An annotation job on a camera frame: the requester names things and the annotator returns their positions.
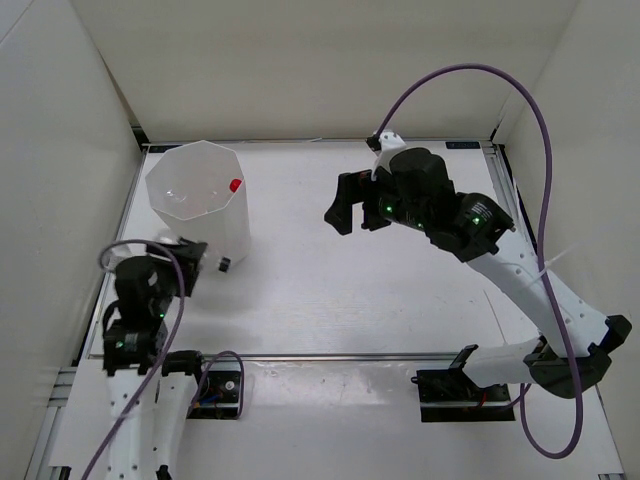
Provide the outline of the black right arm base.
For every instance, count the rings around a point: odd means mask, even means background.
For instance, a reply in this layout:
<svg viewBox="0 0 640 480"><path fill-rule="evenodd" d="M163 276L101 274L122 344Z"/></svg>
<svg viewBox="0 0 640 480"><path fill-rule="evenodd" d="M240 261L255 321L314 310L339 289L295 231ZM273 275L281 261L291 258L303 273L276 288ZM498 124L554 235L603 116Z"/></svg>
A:
<svg viewBox="0 0 640 480"><path fill-rule="evenodd" d="M515 420L506 384L480 388L453 370L418 370L411 383L418 388L423 423Z"/></svg>

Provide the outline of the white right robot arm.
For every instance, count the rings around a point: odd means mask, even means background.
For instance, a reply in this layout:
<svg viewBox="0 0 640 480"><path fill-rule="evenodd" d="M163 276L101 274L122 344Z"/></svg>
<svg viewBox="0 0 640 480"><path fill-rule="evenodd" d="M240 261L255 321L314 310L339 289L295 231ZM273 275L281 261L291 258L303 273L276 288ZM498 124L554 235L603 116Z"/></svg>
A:
<svg viewBox="0 0 640 480"><path fill-rule="evenodd" d="M490 280L536 326L539 335L530 341L460 354L462 364L449 375L450 390L460 399L506 383L537 384L571 399L576 390L568 355L575 355L587 390L604 377L611 353L631 332L624 316L595 310L554 273L541 273L512 218L484 194L456 191L444 159L426 148L401 148L373 170L340 174L325 221L350 234L356 204L363 209L363 229L396 223L424 233Z"/></svg>

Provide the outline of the clear bottle red label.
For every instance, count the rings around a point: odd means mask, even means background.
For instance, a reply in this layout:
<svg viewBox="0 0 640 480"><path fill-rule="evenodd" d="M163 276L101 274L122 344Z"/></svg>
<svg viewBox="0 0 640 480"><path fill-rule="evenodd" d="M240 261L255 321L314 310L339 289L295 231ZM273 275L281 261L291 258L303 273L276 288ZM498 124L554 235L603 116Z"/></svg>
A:
<svg viewBox="0 0 640 480"><path fill-rule="evenodd" d="M233 193L235 193L240 188L242 183L243 183L242 179L235 178L230 182L229 188Z"/></svg>

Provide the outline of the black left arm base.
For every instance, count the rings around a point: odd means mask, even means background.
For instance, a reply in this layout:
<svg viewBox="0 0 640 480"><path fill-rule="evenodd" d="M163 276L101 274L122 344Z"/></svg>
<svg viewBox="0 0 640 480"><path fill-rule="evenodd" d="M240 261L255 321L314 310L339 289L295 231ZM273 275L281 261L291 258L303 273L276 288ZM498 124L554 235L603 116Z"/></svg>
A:
<svg viewBox="0 0 640 480"><path fill-rule="evenodd" d="M203 367L203 386L188 407L187 418L233 420L241 418L245 400L245 366L234 355L218 358Z"/></svg>

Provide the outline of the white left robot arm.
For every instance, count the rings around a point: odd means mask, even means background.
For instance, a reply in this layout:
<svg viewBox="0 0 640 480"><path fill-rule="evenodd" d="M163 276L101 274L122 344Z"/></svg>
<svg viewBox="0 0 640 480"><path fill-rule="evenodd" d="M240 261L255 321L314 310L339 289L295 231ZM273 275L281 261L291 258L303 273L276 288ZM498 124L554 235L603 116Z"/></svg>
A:
<svg viewBox="0 0 640 480"><path fill-rule="evenodd" d="M195 350L172 351L179 323L207 250L204 242L142 241L145 251L116 254L128 240L105 247L101 269L114 277L116 298L102 316L103 370L111 425L89 464L106 459L108 479L169 479L191 400L206 395L210 377Z"/></svg>

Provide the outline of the small bottle black label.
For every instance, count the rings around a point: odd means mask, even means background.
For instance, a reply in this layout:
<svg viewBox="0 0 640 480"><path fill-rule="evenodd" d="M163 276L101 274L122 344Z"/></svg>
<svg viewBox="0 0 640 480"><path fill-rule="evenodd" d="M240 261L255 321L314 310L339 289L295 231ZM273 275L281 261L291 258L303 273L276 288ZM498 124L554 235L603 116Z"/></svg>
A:
<svg viewBox="0 0 640 480"><path fill-rule="evenodd" d="M188 240L169 229L161 230L153 241L170 250L178 260L197 260L200 271L207 275L216 272L227 273L231 267L231 259L223 256L206 242Z"/></svg>

